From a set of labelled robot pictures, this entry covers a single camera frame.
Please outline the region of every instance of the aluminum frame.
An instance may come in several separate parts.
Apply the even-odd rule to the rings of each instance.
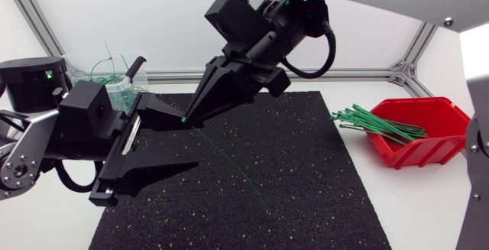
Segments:
[[[25,21],[48,56],[61,56],[64,50],[47,23],[36,0],[14,0]]]
[[[43,49],[50,56],[61,56],[63,48],[44,17],[36,0],[15,0],[26,22],[36,35]],[[389,81],[402,86],[412,97],[427,97],[433,94],[416,78],[417,61],[423,55],[437,26],[423,22],[411,42],[406,54],[399,63],[388,68],[341,68],[331,69],[315,81]],[[148,72],[148,82],[159,83],[196,83],[204,74],[202,71],[154,71]],[[302,80],[296,74],[287,71],[292,81]]]

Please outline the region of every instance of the green wire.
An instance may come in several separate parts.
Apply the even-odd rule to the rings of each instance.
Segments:
[[[104,43],[105,43],[105,48],[107,48],[108,58],[110,59],[110,61],[112,63],[112,69],[114,70],[114,75],[115,75],[114,60],[112,59],[112,55],[110,54],[110,50],[108,49],[107,41],[104,41]]]
[[[108,61],[108,60],[112,60],[112,58],[110,57],[110,58],[108,58],[108,59],[100,60],[99,62],[97,62],[97,63],[95,64],[95,66],[93,66],[92,71],[90,71],[90,76],[89,76],[89,78],[90,78],[91,80],[93,80],[93,78],[92,78],[92,75],[93,75],[93,70],[94,70],[94,69],[95,69],[95,68],[96,68],[96,67],[99,65],[99,63],[101,63],[101,62],[105,62],[105,61]]]
[[[124,55],[121,54],[122,60],[124,61],[125,68],[129,70],[128,63],[125,61]]]
[[[219,148],[210,138],[208,138],[202,131],[197,129],[196,127],[192,126],[192,128],[199,133],[200,136],[202,136],[214,149],[217,150],[218,153],[220,153],[250,184],[251,190],[253,191],[254,195],[256,196],[257,200],[261,203],[261,205],[266,209],[266,211],[270,212],[270,209],[268,209],[267,204],[265,203],[265,200],[260,192],[260,190],[256,187],[254,181],[234,162],[221,148]]]
[[[356,104],[353,105],[353,110],[346,108],[344,111],[333,112],[331,120],[340,120],[342,122],[351,123],[340,124],[340,128],[351,128],[383,135],[403,145],[406,143],[391,135],[399,136],[407,141],[415,141],[419,138],[429,137],[426,134],[426,130],[418,125],[380,118]]]

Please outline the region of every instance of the white wall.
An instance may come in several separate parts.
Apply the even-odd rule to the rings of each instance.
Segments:
[[[14,0],[0,0],[0,9],[0,62],[46,56]],[[9,102],[4,94],[0,108],[6,106]],[[67,167],[80,183],[93,178],[88,162],[68,163]],[[72,242],[88,248],[102,211],[88,201],[87,194],[68,191],[56,173],[43,174],[28,193],[0,201],[0,248],[69,249]]]
[[[418,78],[435,96],[447,97],[472,117],[460,37],[457,32],[438,28],[418,62]]]
[[[214,0],[37,0],[67,53],[139,50],[146,70],[204,70],[221,54],[224,39],[204,18]],[[342,0],[327,0],[337,34],[334,67],[380,67],[396,63],[419,21]],[[298,67],[324,64],[325,38],[307,39],[290,61]]]

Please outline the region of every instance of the screw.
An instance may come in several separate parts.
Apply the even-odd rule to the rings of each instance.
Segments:
[[[476,153],[479,151],[479,147],[477,145],[472,145],[471,146],[471,152]]]
[[[448,26],[452,26],[452,24],[453,24],[453,19],[452,19],[452,18],[450,18],[450,17],[447,17],[447,18],[445,19],[445,21],[443,21],[443,24],[444,24],[446,27],[448,27]]]

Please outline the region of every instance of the green indicator light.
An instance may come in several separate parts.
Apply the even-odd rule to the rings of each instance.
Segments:
[[[52,70],[46,70],[45,73],[46,73],[46,78],[53,79],[54,75]]]

